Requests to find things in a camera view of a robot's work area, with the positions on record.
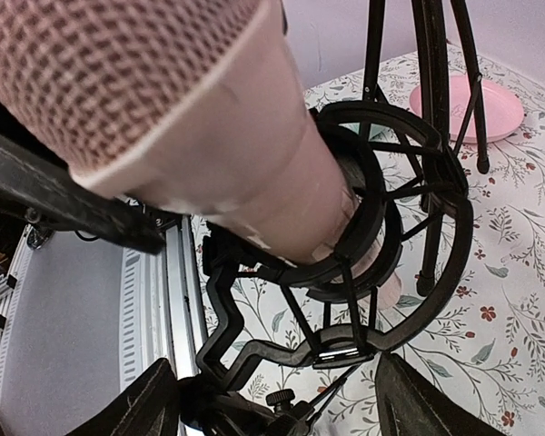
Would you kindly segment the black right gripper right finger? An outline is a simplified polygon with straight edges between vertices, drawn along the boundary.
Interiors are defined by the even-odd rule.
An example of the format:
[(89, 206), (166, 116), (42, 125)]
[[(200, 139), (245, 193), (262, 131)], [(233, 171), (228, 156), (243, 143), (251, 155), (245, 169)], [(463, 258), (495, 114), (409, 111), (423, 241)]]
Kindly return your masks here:
[(400, 355), (384, 353), (375, 391), (381, 433), (408, 436), (496, 435), (498, 431), (454, 403)]

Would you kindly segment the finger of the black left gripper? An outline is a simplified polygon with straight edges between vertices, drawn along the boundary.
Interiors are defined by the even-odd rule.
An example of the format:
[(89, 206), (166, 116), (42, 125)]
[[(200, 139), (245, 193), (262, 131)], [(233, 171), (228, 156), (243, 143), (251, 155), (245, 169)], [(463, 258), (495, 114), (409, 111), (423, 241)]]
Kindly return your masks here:
[(76, 184), (66, 171), (0, 134), (0, 212), (56, 231), (79, 231), (143, 253), (164, 238), (154, 221), (119, 200)]

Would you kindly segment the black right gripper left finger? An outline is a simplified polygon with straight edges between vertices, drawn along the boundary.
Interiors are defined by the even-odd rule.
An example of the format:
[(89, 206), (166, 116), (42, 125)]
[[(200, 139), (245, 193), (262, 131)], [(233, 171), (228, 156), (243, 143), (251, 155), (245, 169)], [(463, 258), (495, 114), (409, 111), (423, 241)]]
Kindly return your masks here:
[(111, 403), (72, 435), (176, 435), (180, 393), (165, 358), (156, 360)]

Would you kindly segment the black tripod shock-mount stand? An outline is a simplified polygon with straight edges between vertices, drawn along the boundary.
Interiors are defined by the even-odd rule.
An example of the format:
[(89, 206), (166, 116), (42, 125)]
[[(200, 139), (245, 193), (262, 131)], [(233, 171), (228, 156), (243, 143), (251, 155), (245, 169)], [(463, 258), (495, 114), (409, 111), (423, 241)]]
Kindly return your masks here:
[[(240, 394), (258, 365), (343, 368), (351, 375), (364, 362), (379, 363), (434, 320), (465, 268), (473, 231), (467, 181), (450, 144), (442, 143), (421, 114), (357, 101), (330, 104), (315, 121), (331, 151), (361, 175), (354, 188), (360, 207), (336, 245), (310, 266), (291, 266), (211, 227), (203, 241), (203, 271), (218, 324), (197, 355), (200, 373), (179, 384), (182, 422), (206, 435), (309, 434), (344, 378), (310, 401), (297, 401), (284, 390), (260, 406)], [(442, 218), (434, 286), (408, 318), (383, 332), (376, 324), (382, 286), (399, 263), (403, 243), (419, 233), (426, 241), (425, 194)], [(294, 348), (248, 341), (224, 366), (223, 355), (244, 326), (232, 296), (243, 277), (279, 286), (304, 339)]]

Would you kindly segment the pink toy microphone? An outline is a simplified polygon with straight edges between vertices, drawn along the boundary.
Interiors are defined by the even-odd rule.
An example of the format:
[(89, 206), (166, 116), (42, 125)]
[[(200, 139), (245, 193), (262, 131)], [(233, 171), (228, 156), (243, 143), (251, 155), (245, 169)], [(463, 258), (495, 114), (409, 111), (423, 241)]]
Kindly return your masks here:
[(295, 265), (328, 258), (359, 206), (278, 1), (0, 1), (0, 103), (85, 189)]

